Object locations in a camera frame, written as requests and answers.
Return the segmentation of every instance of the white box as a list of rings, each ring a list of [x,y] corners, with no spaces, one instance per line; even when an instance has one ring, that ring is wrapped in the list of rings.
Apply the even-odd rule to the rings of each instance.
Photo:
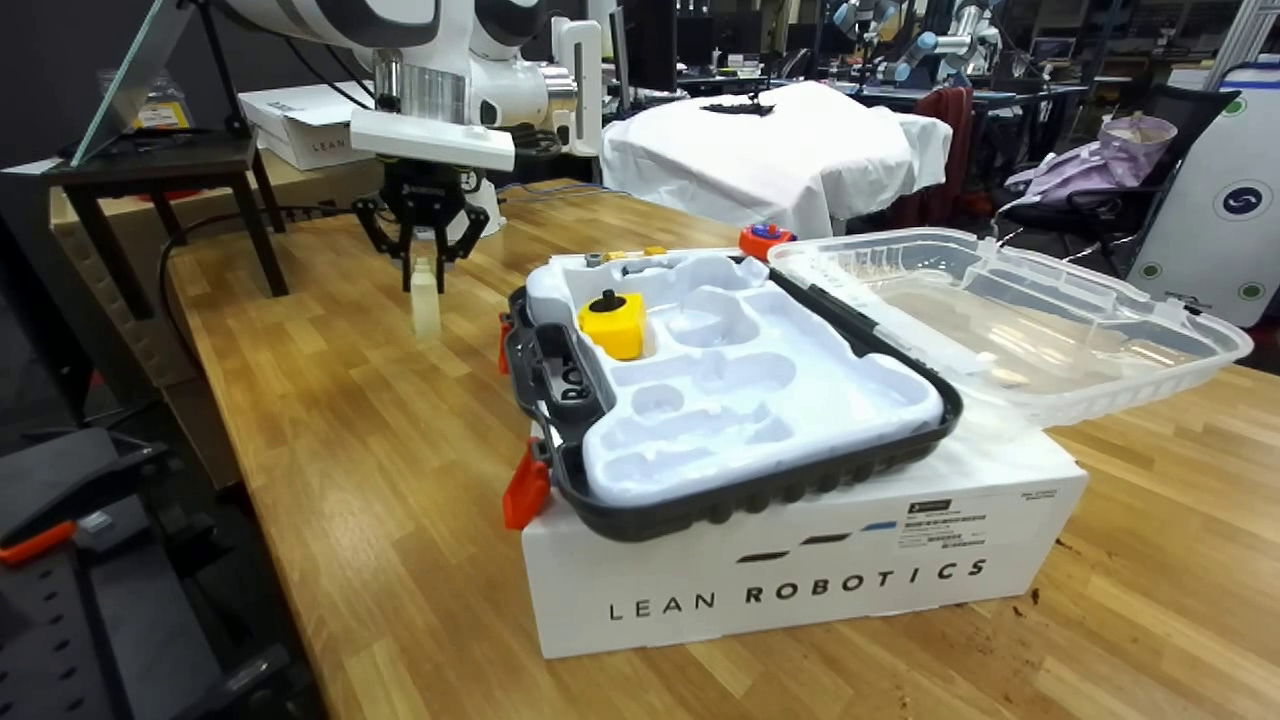
[[[970,404],[919,465],[648,543],[605,540],[556,501],[525,528],[541,652],[553,659],[1021,595],[1081,492],[1081,465],[1041,427]]]
[[[244,120],[256,138],[294,169],[334,169],[369,159],[351,149],[358,103],[335,97],[328,82],[242,92]]]

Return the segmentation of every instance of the white sheet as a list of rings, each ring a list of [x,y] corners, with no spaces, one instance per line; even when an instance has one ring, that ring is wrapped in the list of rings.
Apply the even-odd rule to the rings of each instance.
[[[826,82],[761,92],[771,115],[726,115],[698,97],[605,126],[605,189],[712,216],[775,221],[837,236],[843,221],[888,209],[947,171],[951,126],[864,109]]]

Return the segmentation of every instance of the transparent plastic bin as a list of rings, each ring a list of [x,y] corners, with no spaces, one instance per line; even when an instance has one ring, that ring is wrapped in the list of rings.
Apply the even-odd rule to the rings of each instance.
[[[951,226],[779,242],[769,265],[1041,427],[1154,404],[1251,352],[1237,323],[1181,298]]]

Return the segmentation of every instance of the wooden tabletop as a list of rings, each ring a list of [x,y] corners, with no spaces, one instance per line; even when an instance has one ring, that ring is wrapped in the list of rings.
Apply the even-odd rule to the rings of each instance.
[[[585,185],[503,197],[454,266],[444,345],[358,221],[175,255],[175,291],[334,716],[1276,716],[1280,379],[1052,432],[1091,472],[1033,595],[541,659],[499,492],[527,419],[495,314],[549,251],[733,242]]]

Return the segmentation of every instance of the white tray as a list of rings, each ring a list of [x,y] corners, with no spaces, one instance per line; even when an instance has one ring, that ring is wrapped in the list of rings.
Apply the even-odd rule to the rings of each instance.
[[[947,226],[779,242],[769,265],[1041,427],[1154,404],[1251,352],[1237,323],[1181,298]]]
[[[779,291],[756,258],[727,251],[556,255],[527,275],[537,323],[578,323],[605,286],[640,291],[640,360],[612,360],[590,337],[605,415],[585,435],[593,492],[645,506],[806,466],[939,425],[944,400],[908,364],[870,352]]]

